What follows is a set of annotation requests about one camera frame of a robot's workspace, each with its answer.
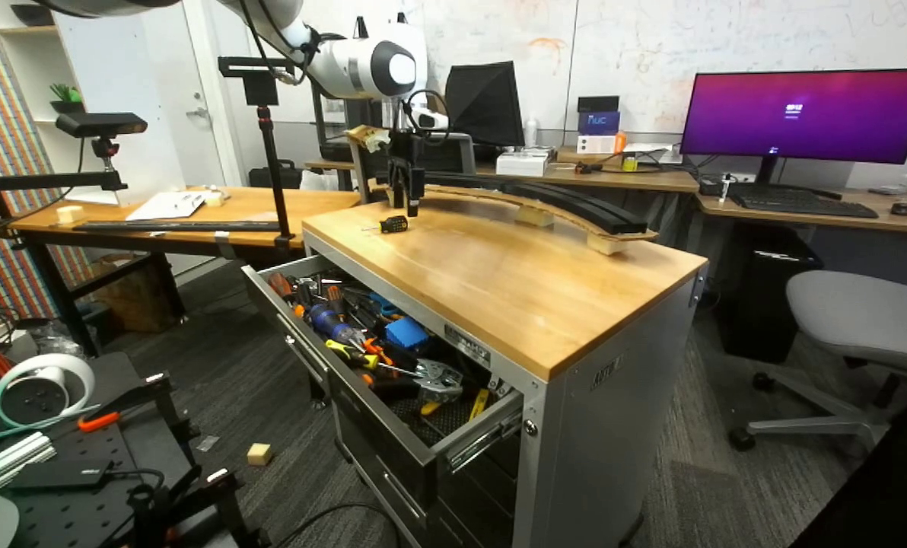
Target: open drawer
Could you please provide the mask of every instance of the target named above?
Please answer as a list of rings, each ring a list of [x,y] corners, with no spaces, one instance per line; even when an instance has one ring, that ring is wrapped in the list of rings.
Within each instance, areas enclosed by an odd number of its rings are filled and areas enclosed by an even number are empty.
[[[383,394],[372,388],[362,367],[331,354],[325,336],[307,319],[294,315],[293,303],[273,288],[273,281],[282,281],[290,288],[302,276],[346,276],[334,271],[331,262],[307,255],[261,271],[246,265],[244,273],[261,314],[273,319],[293,354],[331,399],[336,440],[346,455],[357,459],[387,498],[401,503],[404,516],[430,520],[432,506],[442,498],[444,477],[465,472],[499,440],[516,437],[521,393],[497,381],[457,346],[444,346],[442,336],[432,336],[435,346],[457,358],[457,371],[465,381],[462,393],[442,402],[432,415],[422,415],[422,388]]]

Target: paper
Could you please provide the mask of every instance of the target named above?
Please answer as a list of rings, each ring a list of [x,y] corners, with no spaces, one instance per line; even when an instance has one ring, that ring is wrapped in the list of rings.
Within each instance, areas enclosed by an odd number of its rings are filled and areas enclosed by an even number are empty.
[[[199,191],[159,191],[145,204],[141,204],[127,220],[184,220],[199,207]]]

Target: office chair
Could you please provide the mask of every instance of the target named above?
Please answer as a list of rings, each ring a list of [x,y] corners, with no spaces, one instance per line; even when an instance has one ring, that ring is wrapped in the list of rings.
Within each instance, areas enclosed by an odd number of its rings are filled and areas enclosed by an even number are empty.
[[[845,366],[878,366],[888,371],[877,406],[885,406],[892,388],[907,377],[907,285],[845,271],[804,271],[784,285],[790,315],[800,333],[845,358]],[[873,448],[885,421],[863,415],[788,371],[758,371],[758,388],[784,385],[795,394],[826,411],[823,417],[752,421],[729,430],[729,443],[755,448],[755,434],[858,434]]]

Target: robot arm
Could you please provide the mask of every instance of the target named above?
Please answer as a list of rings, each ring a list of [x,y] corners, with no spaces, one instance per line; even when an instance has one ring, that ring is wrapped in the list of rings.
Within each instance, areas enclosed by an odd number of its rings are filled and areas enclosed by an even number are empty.
[[[36,0],[49,10],[100,19],[131,14],[180,0]],[[321,95],[336,101],[410,96],[427,86],[422,38],[394,24],[391,35],[336,38],[307,27],[299,11],[303,0],[220,0],[238,11],[270,48],[302,67]]]

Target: purple screen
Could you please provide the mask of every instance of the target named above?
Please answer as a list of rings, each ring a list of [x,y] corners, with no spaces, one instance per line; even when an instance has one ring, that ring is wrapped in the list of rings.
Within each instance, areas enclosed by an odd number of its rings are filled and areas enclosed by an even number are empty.
[[[698,74],[685,156],[907,161],[907,71]]]

